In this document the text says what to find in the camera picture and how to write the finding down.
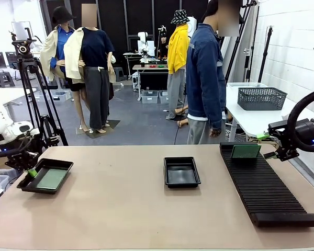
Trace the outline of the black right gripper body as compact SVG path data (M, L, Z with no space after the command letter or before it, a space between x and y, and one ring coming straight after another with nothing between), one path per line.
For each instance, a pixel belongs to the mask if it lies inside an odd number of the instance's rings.
M271 137L274 137L278 143L275 152L279 154L279 159L282 162L299 156L287 131L287 120L270 123L268 125L268 133Z

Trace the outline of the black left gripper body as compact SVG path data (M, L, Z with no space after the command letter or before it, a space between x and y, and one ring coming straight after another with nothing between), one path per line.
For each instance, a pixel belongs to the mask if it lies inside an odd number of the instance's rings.
M30 151L11 150L7 153L5 165L19 172L33 169L38 162L39 153Z

